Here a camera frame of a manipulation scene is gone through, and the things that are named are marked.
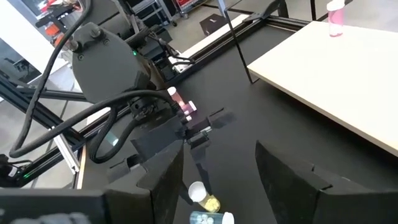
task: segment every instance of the wooden tabletop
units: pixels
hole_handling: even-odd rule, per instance
[[[398,156],[398,33],[344,26],[330,37],[328,28],[310,23],[249,70]]]

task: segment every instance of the floor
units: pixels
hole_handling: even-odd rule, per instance
[[[286,1],[290,17],[303,20],[311,19],[309,0]],[[226,5],[229,6],[235,2],[236,0],[226,0]],[[259,12],[262,9],[265,9],[270,2],[271,0],[243,0],[237,3],[233,8]],[[328,0],[317,0],[318,17],[326,13],[327,2]],[[216,6],[216,1],[209,0],[207,4]],[[398,2],[394,0],[354,0],[345,9],[345,24],[398,32],[398,16],[396,16],[397,10]],[[204,35],[199,22],[211,14],[220,14],[220,12],[217,9],[203,6],[198,7],[189,14],[188,19],[179,19],[177,21],[177,27],[168,27],[170,35],[173,38],[173,41],[171,41],[170,44],[177,50],[183,52],[198,41],[204,39],[206,36]],[[232,19],[237,15],[237,13],[230,13],[230,17]],[[47,88],[55,90],[71,90],[73,88],[73,82],[71,81],[72,76],[73,74],[67,67],[62,68],[59,72],[52,75],[50,81],[47,83]],[[89,103],[72,101],[67,103],[59,100],[41,99],[40,102],[50,108],[55,114],[59,116],[62,115],[63,119],[68,119],[90,106]],[[21,130],[24,116],[25,115],[23,113],[8,102],[3,101],[0,103],[0,141],[2,142],[0,145],[0,153],[8,154],[8,150]],[[84,127],[84,125],[85,122],[82,121],[75,126],[75,129],[79,130]],[[33,122],[26,142],[39,137],[46,131],[47,130],[41,125]],[[49,147],[49,145],[50,143],[47,143],[19,159],[34,160],[45,153],[46,150],[50,149],[51,147]],[[61,162],[45,174],[41,175],[37,181],[30,183],[26,187],[60,188],[69,184],[71,179],[72,174],[68,170],[66,163]]]

